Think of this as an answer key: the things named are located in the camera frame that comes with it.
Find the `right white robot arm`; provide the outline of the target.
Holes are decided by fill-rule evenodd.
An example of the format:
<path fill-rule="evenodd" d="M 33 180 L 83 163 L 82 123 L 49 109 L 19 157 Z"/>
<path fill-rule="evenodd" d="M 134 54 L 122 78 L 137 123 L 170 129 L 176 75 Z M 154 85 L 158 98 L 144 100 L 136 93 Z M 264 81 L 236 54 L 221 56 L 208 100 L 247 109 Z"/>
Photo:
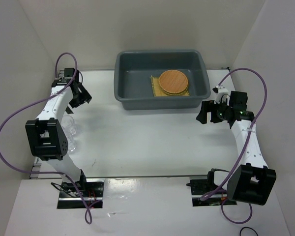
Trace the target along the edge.
<path fill-rule="evenodd" d="M 196 119 L 201 124 L 226 121 L 236 140 L 238 160 L 222 181 L 213 176 L 206 180 L 210 193 L 225 190 L 232 201 L 265 205 L 276 181 L 276 171 L 270 169 L 261 153 L 256 134 L 255 116 L 247 110 L 245 92 L 228 91 L 223 86 L 213 89 L 216 98 L 204 101 Z"/>

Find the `orange round woven coaster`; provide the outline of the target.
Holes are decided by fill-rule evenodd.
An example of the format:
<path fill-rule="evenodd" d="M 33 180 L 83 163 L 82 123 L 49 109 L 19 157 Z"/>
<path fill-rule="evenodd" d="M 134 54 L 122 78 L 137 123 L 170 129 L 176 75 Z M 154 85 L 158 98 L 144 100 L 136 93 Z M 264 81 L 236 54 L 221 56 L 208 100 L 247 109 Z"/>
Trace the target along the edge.
<path fill-rule="evenodd" d="M 163 72 L 159 77 L 160 86 L 189 86 L 187 76 L 178 70 L 167 70 Z"/>

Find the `square bamboo mat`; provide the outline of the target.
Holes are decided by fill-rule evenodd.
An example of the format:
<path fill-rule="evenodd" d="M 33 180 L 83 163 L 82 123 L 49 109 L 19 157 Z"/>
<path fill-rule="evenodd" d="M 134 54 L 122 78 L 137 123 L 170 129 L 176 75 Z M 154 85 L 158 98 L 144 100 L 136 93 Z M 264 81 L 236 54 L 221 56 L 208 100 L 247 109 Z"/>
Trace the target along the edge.
<path fill-rule="evenodd" d="M 181 93 L 173 94 L 173 93 L 166 93 L 159 84 L 159 77 L 150 76 L 151 79 L 151 86 L 152 92 L 154 97 L 174 97 L 174 96 L 190 96 L 189 91 L 185 90 Z"/>

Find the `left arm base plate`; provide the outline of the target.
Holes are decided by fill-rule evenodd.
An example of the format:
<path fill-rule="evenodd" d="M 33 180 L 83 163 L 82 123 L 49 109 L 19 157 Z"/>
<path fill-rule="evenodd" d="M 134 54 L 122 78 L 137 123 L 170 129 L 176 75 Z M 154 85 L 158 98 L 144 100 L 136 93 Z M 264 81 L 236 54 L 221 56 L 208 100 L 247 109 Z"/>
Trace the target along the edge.
<path fill-rule="evenodd" d="M 104 179 L 88 178 L 85 189 L 79 188 L 79 192 L 70 183 L 61 184 L 52 182 L 51 185 L 59 191 L 57 209 L 85 208 L 79 192 L 82 194 L 87 206 L 91 208 L 103 207 Z"/>

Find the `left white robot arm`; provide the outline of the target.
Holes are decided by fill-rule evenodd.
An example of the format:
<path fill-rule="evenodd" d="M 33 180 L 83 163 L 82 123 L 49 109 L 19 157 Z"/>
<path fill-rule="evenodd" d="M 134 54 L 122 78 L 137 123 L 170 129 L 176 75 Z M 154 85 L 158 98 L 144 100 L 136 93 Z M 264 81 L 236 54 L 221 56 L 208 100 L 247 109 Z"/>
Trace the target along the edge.
<path fill-rule="evenodd" d="M 89 103 L 92 96 L 84 88 L 81 73 L 74 68 L 66 68 L 52 83 L 51 96 L 43 111 L 25 125 L 29 147 L 33 156 L 51 165 L 62 175 L 65 190 L 76 196 L 88 191 L 84 172 L 69 156 L 69 139 L 61 126 L 63 116 L 71 114 L 73 108 Z"/>

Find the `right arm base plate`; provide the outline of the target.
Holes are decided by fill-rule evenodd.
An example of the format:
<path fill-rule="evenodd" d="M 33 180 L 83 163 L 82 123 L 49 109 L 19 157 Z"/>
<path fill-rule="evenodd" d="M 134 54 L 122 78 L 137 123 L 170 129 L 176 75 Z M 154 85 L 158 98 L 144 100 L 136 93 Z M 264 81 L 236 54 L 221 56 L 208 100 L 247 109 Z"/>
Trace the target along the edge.
<path fill-rule="evenodd" d="M 216 189 L 217 185 L 213 181 L 214 177 L 205 175 L 190 177 L 186 186 L 190 187 L 193 207 L 212 207 L 221 206 L 222 202 L 227 199 L 226 191 L 219 190 L 212 197 L 202 201 L 202 195 Z"/>

